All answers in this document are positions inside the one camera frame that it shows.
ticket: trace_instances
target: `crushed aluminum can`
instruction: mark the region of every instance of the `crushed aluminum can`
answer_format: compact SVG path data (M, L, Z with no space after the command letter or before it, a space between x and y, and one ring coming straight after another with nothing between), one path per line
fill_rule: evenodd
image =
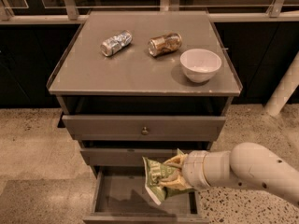
M132 34L125 30L118 35L105 40L101 45L101 51L105 56L112 56L119 50L128 46L132 41Z
M171 33L154 37L149 40L149 54L153 57L173 52L181 47L182 39L180 34Z

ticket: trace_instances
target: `silver can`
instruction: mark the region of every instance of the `silver can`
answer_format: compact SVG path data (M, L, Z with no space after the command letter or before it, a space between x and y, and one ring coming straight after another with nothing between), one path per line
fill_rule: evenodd
M112 56L119 50L128 46L132 41L132 34L125 30L118 35L105 40L101 45L101 51L105 56Z

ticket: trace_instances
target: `black cabinet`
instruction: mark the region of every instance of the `black cabinet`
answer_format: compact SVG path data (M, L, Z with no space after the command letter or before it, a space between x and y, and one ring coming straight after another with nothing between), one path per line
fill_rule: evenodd
M216 23L243 84L233 103L266 103L299 50L298 22ZM298 101L295 92L290 101Z
M77 25L0 26L0 106L58 107L46 83Z

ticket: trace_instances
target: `drawer front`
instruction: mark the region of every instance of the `drawer front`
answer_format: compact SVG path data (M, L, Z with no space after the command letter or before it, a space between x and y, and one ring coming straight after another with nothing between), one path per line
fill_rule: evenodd
M142 157L164 162L177 155L171 149L82 148L81 155L90 166L144 166Z
M95 213L90 216L83 218L86 224L102 224L102 223L113 223L113 224L131 224L131 223L157 223L157 224L208 224L209 220L204 219L196 214L191 215L157 215L151 214L128 214L123 213Z
M63 116L77 140L215 141L225 117Z

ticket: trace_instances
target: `gray drawer cabinet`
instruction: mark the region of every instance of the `gray drawer cabinet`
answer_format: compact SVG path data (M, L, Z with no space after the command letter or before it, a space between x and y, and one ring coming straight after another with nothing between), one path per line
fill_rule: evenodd
M132 43L104 57L102 41L129 30ZM178 32L182 47L153 58L150 38ZM206 84L190 82L179 57L209 49L222 60ZM63 121L97 178L93 210L85 223L208 223L197 193L156 205L145 191L142 157L165 161L177 148L210 149L225 113L242 86L205 12L93 11L53 72L48 88Z

